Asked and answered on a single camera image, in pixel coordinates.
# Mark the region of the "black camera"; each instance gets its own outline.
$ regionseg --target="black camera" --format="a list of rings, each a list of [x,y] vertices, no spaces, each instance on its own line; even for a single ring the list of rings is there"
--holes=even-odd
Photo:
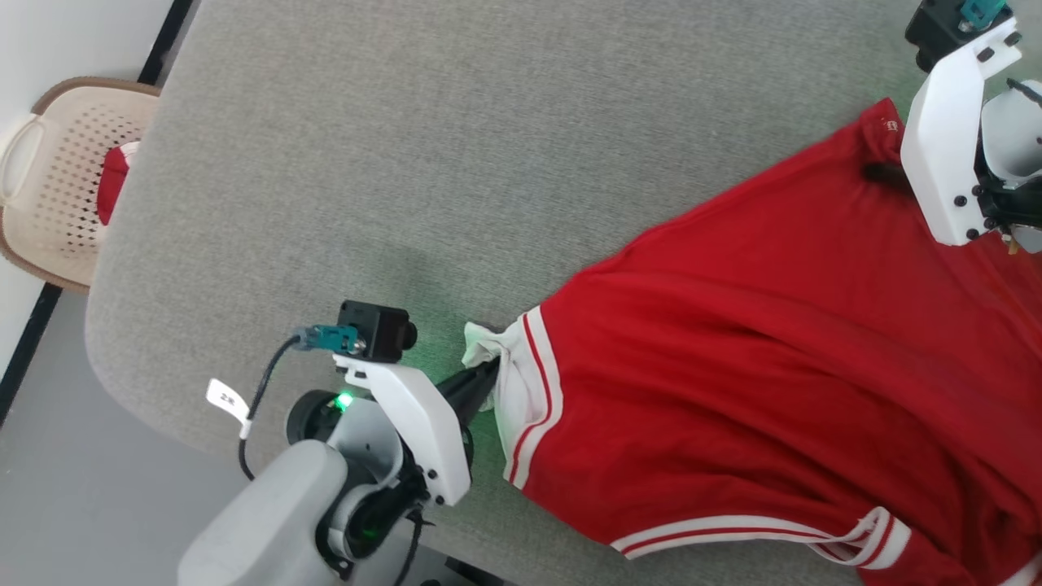
[[[358,331],[357,351],[350,355],[358,360],[396,363],[416,345],[416,325],[405,310],[349,299],[340,306],[337,325]]]

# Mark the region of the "white label tag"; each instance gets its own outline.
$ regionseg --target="white label tag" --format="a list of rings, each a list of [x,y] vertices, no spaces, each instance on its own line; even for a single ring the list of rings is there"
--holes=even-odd
[[[239,396],[239,393],[233,391],[231,387],[217,379],[210,379],[209,387],[206,389],[206,400],[222,411],[230,413],[243,425],[246,424],[246,417],[250,414],[250,406],[246,405],[243,397]]]

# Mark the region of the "white stripe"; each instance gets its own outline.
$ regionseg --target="white stripe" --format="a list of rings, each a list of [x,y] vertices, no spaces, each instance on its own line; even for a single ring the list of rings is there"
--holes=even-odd
[[[865,569],[887,569],[894,565],[897,558],[901,557],[901,553],[904,552],[904,547],[909,544],[910,539],[912,539],[912,530],[909,529],[909,526],[901,522],[900,519],[894,517],[894,527],[890,529],[890,537],[887,538],[887,542],[883,545],[883,551],[872,560],[872,563],[862,567]]]
[[[750,539],[771,539],[778,541],[795,541],[797,543],[805,543],[807,537],[800,537],[798,535],[786,535],[784,533],[772,533],[772,532],[756,532],[750,531],[748,533],[706,533],[703,535],[691,535],[688,537],[677,537],[676,539],[667,539],[665,541],[659,541],[656,543],[649,543],[641,547],[636,547],[630,550],[625,555],[627,560],[634,560],[641,556],[646,556],[648,554],[653,554],[655,552],[661,552],[663,550],[669,550],[672,547],[679,547],[681,545],[694,545],[697,543],[718,543],[722,541],[749,541]],[[826,557],[827,560],[840,563],[836,561],[836,558],[832,556]]]
[[[634,559],[652,552],[660,552],[662,550],[689,545],[692,543],[742,541],[747,539],[773,539],[814,545],[812,546],[812,550],[829,561],[842,565],[858,566],[871,558],[875,551],[880,546],[880,543],[886,536],[887,524],[890,522],[890,519],[891,515],[889,511],[883,507],[876,507],[865,515],[865,517],[862,518],[849,533],[843,536],[836,536],[814,529],[810,526],[778,519],[775,517],[763,517],[755,515],[720,515],[715,517],[690,519],[645,530],[640,533],[623,537],[622,539],[618,539],[612,543],[612,546],[619,552],[622,552],[645,541],[661,539],[654,543],[648,543],[647,545],[635,547],[625,553],[626,558]],[[745,531],[720,531],[735,529]],[[685,533],[692,532],[708,533],[684,536]],[[866,532],[869,533],[868,539],[861,538],[861,536]],[[807,535],[794,535],[794,533],[802,533]],[[905,545],[908,545],[911,535],[912,532],[908,526],[894,518],[894,526],[890,530],[890,535],[887,538],[886,544],[883,545],[883,551],[879,552],[879,556],[872,560],[872,563],[868,564],[866,567],[882,569],[893,565],[904,551]],[[857,555],[850,555],[847,552],[843,552],[841,548],[829,547],[828,550],[825,550],[818,545],[827,545],[829,543],[863,543],[864,546],[861,547],[861,551]]]
[[[1039,573],[1042,573],[1042,554],[1032,558],[1027,565],[998,586],[1032,586]]]
[[[561,373],[557,371],[557,360],[553,356],[553,347],[550,345],[550,337],[546,333],[546,325],[543,322],[543,311],[542,308],[536,308],[528,312],[528,333],[531,335],[531,340],[536,345],[536,352],[539,355],[539,360],[543,364],[543,374],[546,375],[546,384],[550,391],[550,416],[541,425],[536,425],[528,433],[525,438],[524,443],[521,445],[520,451],[518,451],[518,473],[514,478],[514,486],[523,489],[524,485],[528,482],[528,474],[531,467],[531,458],[536,454],[536,448],[539,447],[539,442],[543,440],[547,432],[553,429],[554,425],[561,421],[561,415],[564,413],[565,408],[565,395],[561,390]],[[525,344],[528,344],[528,337],[525,336]],[[543,377],[539,375],[539,384],[542,386]]]
[[[862,519],[854,531],[850,532],[853,535],[850,537],[857,537],[865,531],[868,531],[871,524],[869,517]],[[612,547],[622,551],[642,541],[648,541],[649,539],[658,539],[660,537],[668,537],[670,535],[676,535],[678,533],[689,533],[692,531],[706,531],[715,529],[748,529],[749,531],[755,531],[758,529],[767,530],[777,530],[777,531],[791,531],[797,533],[809,533],[811,535],[816,535],[821,537],[821,541],[839,541],[840,539],[829,535],[823,531],[814,529],[813,527],[787,521],[785,519],[778,519],[775,517],[762,517],[759,515],[718,515],[715,517],[702,517],[698,519],[690,519],[686,521],[678,521],[674,523],[664,524],[662,527],[655,527],[642,531],[640,533],[635,533],[623,537],[622,539],[612,542]]]

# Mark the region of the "gray floor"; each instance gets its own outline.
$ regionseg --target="gray floor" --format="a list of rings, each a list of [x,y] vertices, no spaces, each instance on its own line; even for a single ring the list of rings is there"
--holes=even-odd
[[[85,307],[61,296],[0,429],[0,584],[173,585],[181,553],[245,481],[105,393],[86,360]],[[390,542],[353,584],[391,584],[405,548]],[[406,585],[466,584],[444,561],[421,551]]]

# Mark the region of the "green led light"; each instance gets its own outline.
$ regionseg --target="green led light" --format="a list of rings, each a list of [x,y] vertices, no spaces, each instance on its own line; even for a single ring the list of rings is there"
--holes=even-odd
[[[351,393],[340,393],[337,395],[337,398],[332,400],[332,402],[337,406],[337,409],[343,413],[344,411],[347,411],[347,407],[351,405],[351,401],[353,400],[354,397],[351,396]]]

